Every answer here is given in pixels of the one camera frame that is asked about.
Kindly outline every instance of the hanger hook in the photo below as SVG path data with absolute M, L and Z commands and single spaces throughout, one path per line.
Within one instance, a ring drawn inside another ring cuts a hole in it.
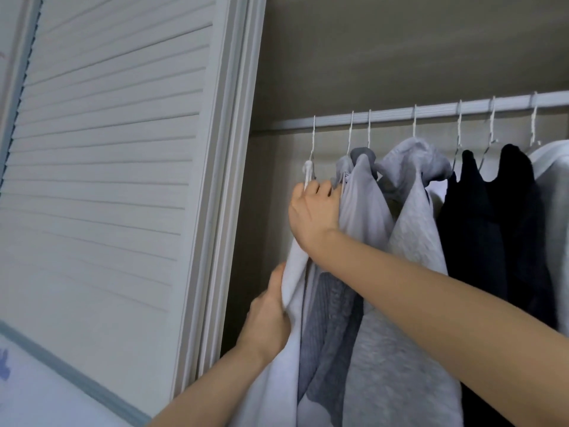
M 490 150 L 490 146 L 493 143 L 498 142 L 497 139 L 494 139 L 494 117 L 496 116 L 496 96 L 492 96 L 492 100 L 490 101 L 490 106 L 492 108 L 492 113 L 490 114 L 490 134 L 488 135 L 488 146 L 486 147 L 486 150 L 484 150 L 484 153 L 482 154 L 482 159 L 480 160 L 480 166 L 478 166 L 479 171 L 482 169 L 482 165 L 484 164 L 484 158 L 486 157 L 488 150 Z
M 312 119 L 312 150 L 310 150 L 310 158 L 309 160 L 314 160 L 314 135 L 317 131 L 317 116 L 314 115 Z
M 531 105 L 534 110 L 531 113 L 531 136 L 530 136 L 530 148 L 536 141 L 536 118 L 537 118 L 537 91 L 534 91 L 531 96 Z
M 461 131 L 460 131 L 460 125 L 462 123 L 462 100 L 459 100 L 458 113 L 459 113 L 459 119 L 456 122 L 456 130 L 457 130 L 456 151 L 455 151 L 455 158 L 452 160 L 452 171 L 453 172 L 455 170 L 456 155 L 459 154 L 459 150 L 462 149 L 462 135 L 461 135 Z
M 352 119 L 350 120 L 350 130 L 348 132 L 348 150 L 346 151 L 346 156 L 350 154 L 350 148 L 352 148 L 352 127 L 354 124 L 354 111 L 352 111 Z
M 367 113 L 367 148 L 372 145 L 372 110 Z
M 413 107 L 413 138 L 415 138 L 415 133 L 417 132 L 417 105 Z

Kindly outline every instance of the closet wall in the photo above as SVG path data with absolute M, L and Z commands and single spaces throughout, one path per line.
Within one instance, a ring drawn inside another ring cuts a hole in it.
M 354 127 L 352 147 L 367 145 L 366 127 Z M 472 150 L 478 161 L 488 143 L 488 129 L 487 117 L 463 118 L 463 147 Z M 566 139 L 569 114 L 566 109 L 540 111 L 536 130 L 537 139 L 542 144 Z M 416 134 L 437 146 L 452 161 L 456 149 L 456 120 L 418 121 Z M 482 167 L 486 180 L 495 177 L 500 149 L 504 144 L 513 143 L 527 149 L 530 114 L 499 114 L 494 122 L 494 134 L 499 143 L 492 146 Z M 411 135 L 410 122 L 372 126 L 371 148 L 381 158 Z M 317 178 L 335 176 L 336 161 L 346 152 L 348 145 L 347 126 L 318 130 L 315 142 Z M 288 200 L 293 185 L 304 179 L 302 165 L 309 157 L 310 149 L 310 131 L 252 134 L 249 138 L 222 353 L 235 344 L 249 303 L 266 288 L 274 266 L 286 260 L 292 240 L 287 219 Z M 459 155 L 455 168 L 457 173 L 460 173 L 460 167 Z M 437 192 L 444 195 L 444 191 L 445 183 L 437 186 Z

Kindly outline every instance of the louvered closet door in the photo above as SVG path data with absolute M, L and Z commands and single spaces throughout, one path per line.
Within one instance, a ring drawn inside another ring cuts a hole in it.
M 0 191 L 0 319 L 149 415 L 172 389 L 215 14 L 43 0 Z

